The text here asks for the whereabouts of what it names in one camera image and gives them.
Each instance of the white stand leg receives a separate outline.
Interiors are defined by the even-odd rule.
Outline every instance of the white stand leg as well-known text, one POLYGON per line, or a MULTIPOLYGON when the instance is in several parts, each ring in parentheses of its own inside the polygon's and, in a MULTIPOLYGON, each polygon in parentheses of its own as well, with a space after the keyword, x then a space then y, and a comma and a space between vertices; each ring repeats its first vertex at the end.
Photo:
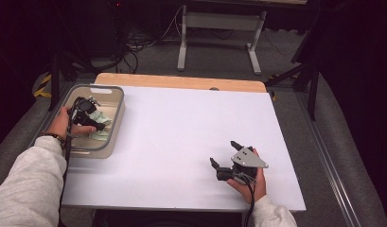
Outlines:
POLYGON ((186 59, 186 6, 184 6, 184 12, 182 15, 182 42, 181 48, 179 49, 178 67, 179 71, 185 70, 185 59, 186 59))
POLYGON ((258 37, 260 36, 261 29, 263 28, 264 21, 266 19, 267 12, 263 11, 261 12, 261 16, 258 18, 258 22, 255 28, 255 35, 253 37, 253 41, 251 44, 246 44, 247 51, 249 53, 250 62, 253 66, 253 71, 256 75, 261 74, 260 65, 258 64, 257 55, 255 54, 255 47, 257 46, 258 37))

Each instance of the metal rail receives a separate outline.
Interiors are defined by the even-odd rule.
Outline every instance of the metal rail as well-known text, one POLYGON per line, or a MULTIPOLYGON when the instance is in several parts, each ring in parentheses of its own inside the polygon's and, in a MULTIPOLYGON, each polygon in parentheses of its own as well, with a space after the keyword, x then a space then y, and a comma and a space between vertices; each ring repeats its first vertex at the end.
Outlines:
POLYGON ((317 127, 317 124, 315 121, 312 121, 310 116, 308 115, 307 100, 305 98, 305 95, 303 93, 295 94, 299 102, 299 106, 302 109, 302 112, 304 113, 304 116, 317 143, 321 162, 325 169, 326 176, 328 177, 329 182, 331 183, 331 187, 337 198, 338 204, 341 207, 343 217, 345 218, 348 226, 360 227, 361 223, 358 219, 358 216, 356 215, 352 203, 350 202, 350 199, 347 196, 347 192, 344 188, 343 182, 341 181, 338 171, 335 168, 331 157, 329 156, 328 149, 326 148, 323 137, 317 127))

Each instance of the table leg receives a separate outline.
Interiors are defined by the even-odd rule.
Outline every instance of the table leg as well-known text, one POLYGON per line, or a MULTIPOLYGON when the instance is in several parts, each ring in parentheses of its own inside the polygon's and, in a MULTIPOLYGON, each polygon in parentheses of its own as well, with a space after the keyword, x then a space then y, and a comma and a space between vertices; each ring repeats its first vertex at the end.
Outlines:
POLYGON ((51 104, 49 111, 54 110, 60 100, 60 68, 58 66, 58 55, 54 54, 51 58, 51 104))
POLYGON ((258 64, 257 55, 255 54, 255 47, 257 46, 258 37, 260 36, 261 29, 263 28, 264 21, 266 19, 266 11, 261 12, 261 15, 258 17, 258 22, 255 27, 255 35, 251 44, 246 44, 247 51, 249 53, 250 62, 253 66, 253 71, 256 75, 261 74, 260 65, 258 64))
POLYGON ((182 42, 181 42, 181 48, 179 49, 179 59, 178 59, 178 67, 177 69, 179 71, 185 70, 185 59, 186 59, 186 6, 184 6, 184 11, 182 15, 182 42))

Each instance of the metal stand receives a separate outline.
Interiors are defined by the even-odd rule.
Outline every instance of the metal stand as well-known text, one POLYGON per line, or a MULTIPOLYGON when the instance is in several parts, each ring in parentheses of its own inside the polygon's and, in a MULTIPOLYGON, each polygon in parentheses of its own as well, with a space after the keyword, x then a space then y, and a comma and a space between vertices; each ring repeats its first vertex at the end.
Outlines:
POLYGON ((300 64, 290 71, 281 74, 277 78, 269 79, 264 83, 266 87, 271 87, 276 83, 290 78, 299 73, 297 80, 293 83, 292 89, 294 92, 303 92, 305 91, 308 83, 310 83, 310 91, 308 96, 308 114, 310 115, 311 120, 315 121, 314 109, 316 103, 316 95, 317 95, 317 83, 319 77, 319 70, 316 66, 310 64, 300 64))
POLYGON ((260 36, 261 29, 264 25, 266 14, 266 11, 262 11, 260 16, 187 12, 186 6, 184 6, 182 16, 182 42, 179 50, 177 69, 179 71, 185 70, 187 48, 186 29, 188 27, 253 30, 255 35, 252 43, 246 44, 246 47, 253 66, 253 71, 256 75, 260 75, 261 69, 258 64, 257 55, 255 54, 255 47, 257 46, 258 37, 260 36))
POLYGON ((55 106, 60 100, 60 71, 62 71, 63 76, 66 80, 75 80, 77 75, 76 72, 72 71, 73 67, 71 62, 75 62, 78 65, 82 66, 89 72, 95 74, 96 76, 101 73, 101 71, 95 68, 90 62, 80 60, 78 57, 70 54, 61 52, 61 54, 55 53, 51 58, 51 104, 49 106, 49 111, 54 110, 55 106))

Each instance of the gray sleeve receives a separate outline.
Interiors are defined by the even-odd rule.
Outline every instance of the gray sleeve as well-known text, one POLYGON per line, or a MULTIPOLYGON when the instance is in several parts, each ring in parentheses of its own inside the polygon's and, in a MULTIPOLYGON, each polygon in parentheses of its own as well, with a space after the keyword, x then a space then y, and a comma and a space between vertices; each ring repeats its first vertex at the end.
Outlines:
POLYGON ((285 206, 274 205, 266 195, 255 203, 253 210, 255 227, 296 226, 293 215, 285 206))
POLYGON ((1 226, 57 226, 66 162, 57 139, 39 137, 0 186, 1 226))

